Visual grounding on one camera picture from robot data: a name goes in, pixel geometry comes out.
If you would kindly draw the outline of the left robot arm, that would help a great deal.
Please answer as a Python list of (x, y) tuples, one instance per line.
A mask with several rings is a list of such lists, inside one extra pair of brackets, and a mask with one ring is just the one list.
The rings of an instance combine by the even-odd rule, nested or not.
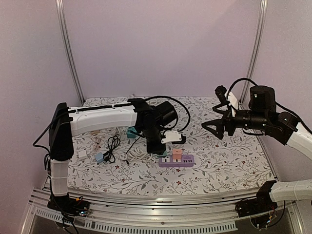
[(167, 101), (152, 106), (144, 99), (133, 98), (124, 103), (87, 108), (68, 107), (65, 102), (60, 103), (45, 130), (49, 135), (53, 203), (63, 212), (73, 206), (71, 198), (66, 195), (74, 136), (114, 127), (134, 127), (146, 139), (147, 153), (161, 155), (166, 150), (166, 143), (182, 140), (178, 131), (162, 132), (167, 124), (176, 119), (175, 108)]

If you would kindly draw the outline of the pink charger plug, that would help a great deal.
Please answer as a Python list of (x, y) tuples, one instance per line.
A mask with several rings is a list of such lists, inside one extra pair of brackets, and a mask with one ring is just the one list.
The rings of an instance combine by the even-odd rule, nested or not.
[(173, 158), (173, 162), (181, 162), (182, 150), (181, 149), (173, 149), (172, 158)]

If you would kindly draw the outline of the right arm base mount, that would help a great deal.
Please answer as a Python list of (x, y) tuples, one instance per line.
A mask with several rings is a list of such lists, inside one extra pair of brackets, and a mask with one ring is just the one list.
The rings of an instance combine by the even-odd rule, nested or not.
[(275, 180), (266, 181), (256, 193), (253, 199), (242, 199), (235, 204), (235, 211), (239, 217), (245, 217), (255, 214), (260, 214), (274, 210), (278, 207), (276, 202), (273, 202), (269, 193), (272, 186), (276, 183)]

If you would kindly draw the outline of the teal blue power strip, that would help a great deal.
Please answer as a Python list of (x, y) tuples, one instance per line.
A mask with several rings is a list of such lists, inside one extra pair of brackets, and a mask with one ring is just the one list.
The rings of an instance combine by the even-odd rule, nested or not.
[(126, 131), (126, 136), (128, 139), (135, 139), (137, 137), (141, 137), (140, 133), (138, 133), (135, 127), (128, 127)]

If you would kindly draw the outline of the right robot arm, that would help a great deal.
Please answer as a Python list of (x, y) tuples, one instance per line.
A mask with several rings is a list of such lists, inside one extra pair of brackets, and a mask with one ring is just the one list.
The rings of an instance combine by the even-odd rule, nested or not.
[[(236, 129), (258, 130), (261, 135), (269, 136), (282, 145), (293, 148), (312, 157), (312, 132), (303, 120), (293, 111), (283, 108), (278, 113), (279, 103), (275, 100), (272, 87), (255, 85), (250, 88), (250, 102), (247, 110), (239, 110), (234, 106), (234, 98), (229, 97), (230, 91), (224, 86), (215, 90), (220, 104), (213, 111), (222, 115), (221, 118), (202, 123), (202, 128), (218, 139), (224, 133), (232, 136)], [(255, 212), (261, 213), (271, 202), (286, 200), (310, 200), (312, 198), (312, 181), (299, 180), (293, 182), (267, 181), (256, 194), (252, 202)]]

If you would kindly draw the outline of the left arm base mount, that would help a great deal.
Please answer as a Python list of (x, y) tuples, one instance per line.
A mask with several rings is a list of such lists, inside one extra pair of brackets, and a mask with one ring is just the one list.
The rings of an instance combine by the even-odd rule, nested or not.
[(90, 202), (84, 200), (83, 196), (71, 198), (69, 194), (64, 196), (51, 194), (47, 207), (67, 216), (87, 216), (90, 209)]

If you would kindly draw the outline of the purple power strip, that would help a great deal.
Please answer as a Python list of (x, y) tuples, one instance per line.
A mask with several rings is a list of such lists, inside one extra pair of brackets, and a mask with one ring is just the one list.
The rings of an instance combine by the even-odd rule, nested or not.
[(161, 168), (193, 167), (194, 164), (195, 160), (193, 155), (182, 155), (181, 159), (173, 159), (173, 156), (165, 156), (158, 160), (158, 165)]

